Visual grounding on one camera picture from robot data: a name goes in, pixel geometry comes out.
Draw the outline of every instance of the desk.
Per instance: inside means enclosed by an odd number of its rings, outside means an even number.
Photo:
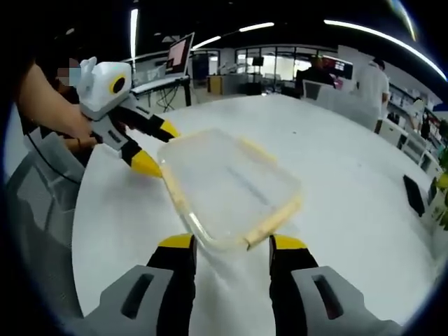
[[[401,149],[401,146],[407,139],[408,132],[395,124],[389,119],[382,120],[379,136],[387,140],[392,146]],[[443,169],[439,165],[438,160],[431,154],[429,150],[425,150],[419,162],[419,166],[432,178],[439,178],[443,173]]]
[[[182,85],[183,90],[185,91],[185,105],[191,106],[189,76],[152,80],[149,83],[134,87],[131,91],[138,97],[141,95],[150,94],[153,91],[161,91],[167,88],[175,88],[178,85]]]
[[[430,179],[377,134],[331,111],[277,94],[241,97],[164,115],[180,132],[212,127],[244,136],[276,156],[302,181],[304,204],[279,233],[301,238],[364,293],[380,319],[401,324],[433,283],[430,237],[407,203],[403,174],[424,190]],[[151,155],[162,145],[129,133]],[[84,173],[73,224],[73,272],[84,314],[100,293],[157,244],[185,232],[160,179],[133,173],[109,148],[96,146]],[[198,251],[191,335],[274,335],[269,246],[229,255],[222,280]]]
[[[207,77],[207,91],[214,95],[235,95],[242,91],[241,86],[247,83],[247,75],[229,73]]]

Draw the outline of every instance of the computer monitor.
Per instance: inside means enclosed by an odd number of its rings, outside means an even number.
[[[353,63],[327,55],[322,56],[322,63],[323,68],[336,77],[351,79],[353,76]]]
[[[264,61],[265,61],[265,58],[264,58],[264,57],[260,57],[260,56],[258,56],[258,57],[254,57],[254,58],[252,59],[252,66],[254,66],[254,67],[262,67]]]
[[[171,44],[168,51],[167,69],[165,70],[166,77],[186,74],[188,56],[190,55],[194,35],[195,33],[191,33]]]

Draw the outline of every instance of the person's hand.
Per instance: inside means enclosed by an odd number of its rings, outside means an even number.
[[[82,151],[83,149],[92,148],[97,144],[97,140],[90,136],[86,139],[80,140],[80,139],[64,139],[62,140],[65,143],[65,146],[71,151],[72,153],[77,153]]]

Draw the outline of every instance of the white robot head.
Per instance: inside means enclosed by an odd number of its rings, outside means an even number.
[[[81,111],[93,120],[100,119],[125,100],[131,90],[132,68],[128,63],[101,62],[97,58],[80,63],[77,85]]]

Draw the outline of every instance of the clear plastic tray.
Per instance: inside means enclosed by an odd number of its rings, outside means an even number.
[[[176,210],[206,248],[249,250],[300,207],[294,176],[222,131],[173,139],[157,155]]]

